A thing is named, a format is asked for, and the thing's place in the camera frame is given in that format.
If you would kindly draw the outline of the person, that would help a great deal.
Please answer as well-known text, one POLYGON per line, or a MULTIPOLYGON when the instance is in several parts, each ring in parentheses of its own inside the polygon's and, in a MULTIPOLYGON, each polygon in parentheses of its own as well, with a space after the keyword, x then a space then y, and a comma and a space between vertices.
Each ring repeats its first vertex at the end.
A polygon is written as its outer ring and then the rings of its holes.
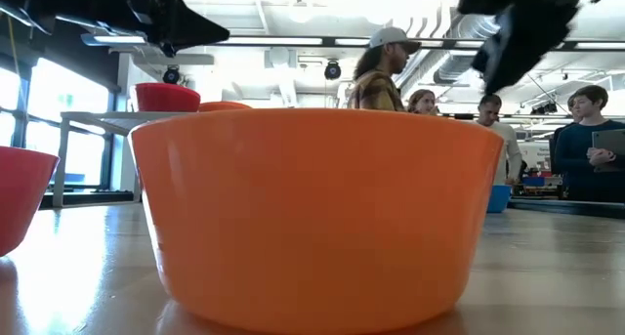
POLYGON ((436 115, 438 107, 436 96, 431 90, 419 89, 408 100, 407 111, 416 114, 436 115))
POLYGON ((625 129, 625 123, 602 115, 608 101, 605 88, 585 86, 573 95, 574 109, 580 121, 561 132, 556 148, 566 198, 572 201, 625 203, 625 171, 595 171, 602 164, 616 161, 616 155, 592 145, 594 132, 625 129))
POLYGON ((522 155, 515 130, 499 120, 501 106, 502 101, 499 96, 495 94, 483 96, 479 102, 479 117, 476 122, 503 139, 494 185, 511 186, 519 180, 522 155))
POLYGON ((420 48, 421 43, 399 27, 384 27, 372 35, 356 63, 348 107, 405 112, 393 76, 404 71, 420 48))
POLYGON ((558 167, 558 161, 556 159, 556 148, 557 148, 557 143, 558 143, 558 139, 560 137, 561 132, 564 129, 567 129, 568 127, 578 123, 580 121, 580 117, 577 113, 577 111, 574 109, 574 105, 575 105, 575 100, 574 100, 575 96, 571 95, 568 100, 567 100, 567 107, 568 110, 571 114, 571 118, 572 121, 568 124, 566 124, 565 126, 558 128, 554 134, 552 139, 550 140, 549 146, 550 146, 550 158, 551 158, 551 173, 553 176, 557 176, 561 173, 559 167, 558 167))

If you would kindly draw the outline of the blue plastic mini bowl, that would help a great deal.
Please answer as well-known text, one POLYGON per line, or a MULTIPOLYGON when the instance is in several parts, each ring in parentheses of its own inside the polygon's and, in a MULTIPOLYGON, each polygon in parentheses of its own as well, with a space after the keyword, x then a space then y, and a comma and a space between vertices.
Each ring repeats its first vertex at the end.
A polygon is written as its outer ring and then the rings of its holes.
POLYGON ((512 187, 508 185, 495 185, 491 189, 487 205, 488 214, 502 213, 507 209, 508 203, 511 199, 512 187))

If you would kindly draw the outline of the grey tablet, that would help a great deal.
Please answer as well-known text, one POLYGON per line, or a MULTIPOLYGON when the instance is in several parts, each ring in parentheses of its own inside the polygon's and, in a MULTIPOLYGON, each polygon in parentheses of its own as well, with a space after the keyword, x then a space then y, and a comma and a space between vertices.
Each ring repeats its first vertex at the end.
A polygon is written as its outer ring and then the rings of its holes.
POLYGON ((616 161, 602 164, 595 168, 596 172, 625 171, 625 129, 614 129, 594 132, 592 145, 614 153, 616 161))

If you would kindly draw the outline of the silver ventilation duct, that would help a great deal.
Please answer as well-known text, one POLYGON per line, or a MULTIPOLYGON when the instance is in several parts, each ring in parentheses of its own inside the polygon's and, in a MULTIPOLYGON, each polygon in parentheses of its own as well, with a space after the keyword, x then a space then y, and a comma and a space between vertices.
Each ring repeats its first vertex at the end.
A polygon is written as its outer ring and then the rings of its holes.
MULTIPOLYGON (((469 15, 458 16, 451 20, 451 25, 442 35, 451 39, 486 39, 493 35, 499 26, 494 17, 469 15)), ((423 79, 430 71, 437 84, 450 85, 471 68, 475 52, 422 50, 409 60, 408 66, 398 77, 397 83, 407 89, 423 79)))

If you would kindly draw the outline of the red plastic mini bowl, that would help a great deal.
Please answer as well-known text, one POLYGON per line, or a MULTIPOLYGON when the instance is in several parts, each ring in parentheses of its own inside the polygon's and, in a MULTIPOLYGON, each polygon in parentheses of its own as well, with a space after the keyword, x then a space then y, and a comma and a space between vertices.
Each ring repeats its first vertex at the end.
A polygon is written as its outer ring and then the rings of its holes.
POLYGON ((141 83, 135 86, 138 111, 197 112, 200 95, 183 86, 141 83))
POLYGON ((24 240, 59 158, 18 147, 0 147, 0 257, 24 240))

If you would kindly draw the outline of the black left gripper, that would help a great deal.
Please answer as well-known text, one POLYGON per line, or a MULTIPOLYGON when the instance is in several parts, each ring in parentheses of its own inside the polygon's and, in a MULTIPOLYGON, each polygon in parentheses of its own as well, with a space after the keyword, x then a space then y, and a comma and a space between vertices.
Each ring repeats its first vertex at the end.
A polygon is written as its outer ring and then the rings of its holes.
POLYGON ((184 0, 94 0, 93 45, 152 44, 166 57, 229 39, 229 30, 184 0))

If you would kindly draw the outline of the orange plastic mini bowl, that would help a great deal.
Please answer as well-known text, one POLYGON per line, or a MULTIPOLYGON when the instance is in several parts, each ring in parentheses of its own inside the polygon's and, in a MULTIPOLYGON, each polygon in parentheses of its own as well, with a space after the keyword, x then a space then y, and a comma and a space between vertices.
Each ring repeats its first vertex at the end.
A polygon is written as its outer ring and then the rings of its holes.
POLYGON ((198 107, 199 112, 210 112, 210 111, 219 111, 219 110, 236 110, 236 109, 249 109, 249 105, 245 105, 238 102, 209 102, 209 103, 201 103, 198 107))
POLYGON ((384 332, 451 310, 502 146, 468 122, 329 108, 170 117, 130 141, 167 293, 285 335, 384 332))

